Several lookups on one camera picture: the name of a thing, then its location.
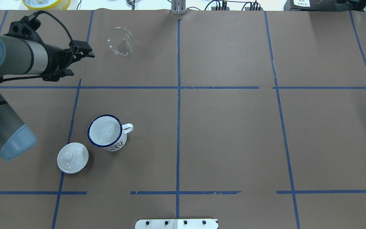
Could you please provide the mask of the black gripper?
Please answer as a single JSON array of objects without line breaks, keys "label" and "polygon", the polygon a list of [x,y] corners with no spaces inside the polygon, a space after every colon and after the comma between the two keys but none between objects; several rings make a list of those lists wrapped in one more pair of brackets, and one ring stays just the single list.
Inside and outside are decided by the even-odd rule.
[{"label": "black gripper", "polygon": [[44,44],[43,47],[48,55],[47,67],[42,72],[44,81],[59,81],[60,78],[74,76],[73,71],[68,69],[69,65],[76,62],[76,59],[95,57],[86,41],[73,40],[67,49],[48,44]]}]

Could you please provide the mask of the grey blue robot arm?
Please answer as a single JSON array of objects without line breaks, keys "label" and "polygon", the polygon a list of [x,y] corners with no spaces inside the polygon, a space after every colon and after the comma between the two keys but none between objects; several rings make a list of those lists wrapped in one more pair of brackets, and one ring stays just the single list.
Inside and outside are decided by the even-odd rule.
[{"label": "grey blue robot arm", "polygon": [[[6,75],[36,74],[46,81],[73,76],[69,65],[94,58],[86,41],[73,40],[62,49],[36,39],[0,35],[0,90]],[[0,159],[11,161],[33,148],[37,138],[0,92]]]}]

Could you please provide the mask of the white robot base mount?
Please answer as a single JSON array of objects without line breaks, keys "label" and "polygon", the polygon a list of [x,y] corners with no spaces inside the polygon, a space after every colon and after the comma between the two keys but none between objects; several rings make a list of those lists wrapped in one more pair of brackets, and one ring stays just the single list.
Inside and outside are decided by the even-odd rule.
[{"label": "white robot base mount", "polygon": [[141,219],[135,229],[218,229],[217,219]]}]

